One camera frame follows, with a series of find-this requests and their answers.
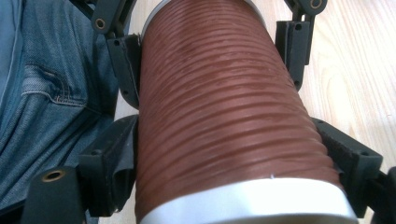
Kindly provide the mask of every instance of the brown corrugated cylinder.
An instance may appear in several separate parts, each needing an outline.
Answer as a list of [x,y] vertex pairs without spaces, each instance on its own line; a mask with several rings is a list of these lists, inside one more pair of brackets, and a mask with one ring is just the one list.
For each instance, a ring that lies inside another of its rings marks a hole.
[[136,216],[236,182],[340,186],[273,41],[242,0],[174,0],[143,39]]

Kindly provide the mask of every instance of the blue denim fabric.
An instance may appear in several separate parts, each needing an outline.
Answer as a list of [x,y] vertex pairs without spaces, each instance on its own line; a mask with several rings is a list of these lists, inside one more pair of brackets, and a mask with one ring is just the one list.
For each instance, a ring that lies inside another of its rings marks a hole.
[[24,1],[21,36],[0,107],[0,209],[38,173],[76,165],[113,121],[118,93],[104,37],[68,0]]
[[21,51],[18,38],[21,18],[21,0],[3,1],[0,6],[0,104],[13,63],[13,54]]

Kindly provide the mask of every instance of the metal grommet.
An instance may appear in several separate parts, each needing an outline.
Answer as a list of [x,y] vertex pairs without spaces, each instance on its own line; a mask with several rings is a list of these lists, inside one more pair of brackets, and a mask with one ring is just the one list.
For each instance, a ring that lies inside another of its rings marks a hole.
[[49,183],[49,182],[61,179],[62,177],[64,177],[64,175],[66,175],[65,171],[63,171],[63,170],[55,170],[55,171],[51,171],[51,172],[45,174],[41,178],[41,180],[43,182]]
[[311,7],[313,9],[320,8],[323,5],[323,0],[311,0]]
[[102,20],[102,19],[99,18],[99,19],[96,19],[95,25],[96,25],[96,27],[97,27],[98,29],[103,30],[103,29],[105,29],[106,23],[105,23],[104,20]]

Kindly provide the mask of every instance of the silver metal ring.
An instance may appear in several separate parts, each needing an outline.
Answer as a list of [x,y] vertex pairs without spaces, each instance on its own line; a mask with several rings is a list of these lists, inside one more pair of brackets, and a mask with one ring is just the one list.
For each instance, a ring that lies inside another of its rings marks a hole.
[[[145,33],[146,30],[149,27],[149,24],[151,23],[152,19],[154,19],[155,15],[157,15],[157,13],[164,7],[166,6],[166,4],[168,4],[169,2],[171,2],[172,0],[162,0],[149,14],[148,19],[145,22],[145,26],[143,27],[143,31],[142,31],[142,40],[145,37]],[[257,13],[257,15],[259,15],[261,21],[262,21],[262,25],[266,28],[265,25],[265,21],[264,21],[264,17],[262,16],[262,14],[260,13],[259,9],[256,7],[256,5],[251,1],[251,0],[245,0],[245,2],[247,2],[253,9],[254,11]]]

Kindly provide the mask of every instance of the wooden floor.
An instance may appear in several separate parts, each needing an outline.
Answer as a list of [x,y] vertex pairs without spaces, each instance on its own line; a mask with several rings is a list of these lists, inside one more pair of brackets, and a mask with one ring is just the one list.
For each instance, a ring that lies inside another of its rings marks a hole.
[[[131,23],[141,33],[160,0],[138,0]],[[276,21],[289,20],[283,0],[256,0],[274,39]],[[311,117],[323,119],[396,166],[396,1],[329,0],[317,16],[311,63],[300,95]],[[117,118],[136,111],[119,101]],[[370,223],[371,212],[361,223]],[[101,223],[134,223],[134,202]]]

